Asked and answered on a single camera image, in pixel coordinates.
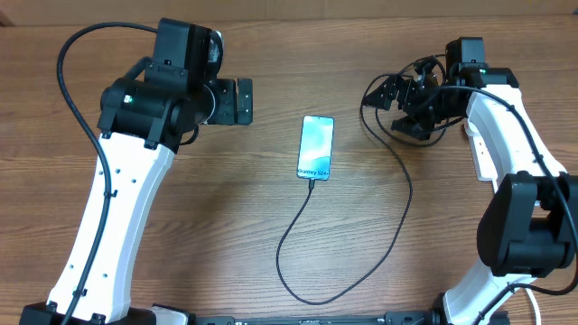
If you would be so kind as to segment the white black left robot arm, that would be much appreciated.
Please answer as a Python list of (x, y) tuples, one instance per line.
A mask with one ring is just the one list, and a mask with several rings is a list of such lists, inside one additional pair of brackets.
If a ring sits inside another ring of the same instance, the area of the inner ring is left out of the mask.
[(192, 324), (194, 314), (131, 304), (135, 258), (154, 197), (181, 146), (201, 125), (249, 125), (250, 79), (222, 79), (222, 34), (163, 18), (154, 52), (106, 88), (95, 128), (98, 159), (68, 262), (45, 302), (24, 307), (32, 324)]

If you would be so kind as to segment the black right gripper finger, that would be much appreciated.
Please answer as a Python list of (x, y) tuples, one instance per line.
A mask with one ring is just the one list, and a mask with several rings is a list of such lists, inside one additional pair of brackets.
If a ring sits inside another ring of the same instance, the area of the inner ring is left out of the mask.
[(393, 131), (409, 135), (419, 141), (429, 140), (434, 128), (434, 122), (428, 119), (404, 116), (396, 119), (391, 124)]
[(367, 107), (389, 110), (397, 97), (397, 80), (397, 75), (387, 75), (379, 86), (364, 96), (362, 104)]

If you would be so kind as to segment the Samsung Galaxy S24+ smartphone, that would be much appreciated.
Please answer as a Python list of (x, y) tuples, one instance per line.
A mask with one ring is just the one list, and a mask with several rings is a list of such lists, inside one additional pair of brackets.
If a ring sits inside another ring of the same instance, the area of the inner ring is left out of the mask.
[(303, 118), (296, 169), (298, 178), (316, 181), (330, 178), (334, 126), (332, 117)]

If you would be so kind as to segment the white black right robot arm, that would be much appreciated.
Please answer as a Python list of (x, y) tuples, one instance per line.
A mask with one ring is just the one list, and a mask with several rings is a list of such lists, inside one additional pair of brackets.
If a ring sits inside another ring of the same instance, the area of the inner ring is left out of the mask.
[(480, 37), (461, 37), (442, 54), (375, 77), (361, 105), (397, 106), (403, 116), (380, 127), (383, 144), (437, 143), (463, 123), (487, 149), (495, 170), (493, 198), (477, 228), (478, 260), (427, 311), (389, 311), (388, 324), (506, 324), (502, 305), (536, 281), (577, 263), (577, 179), (541, 141), (524, 109), (517, 78), (493, 68)]

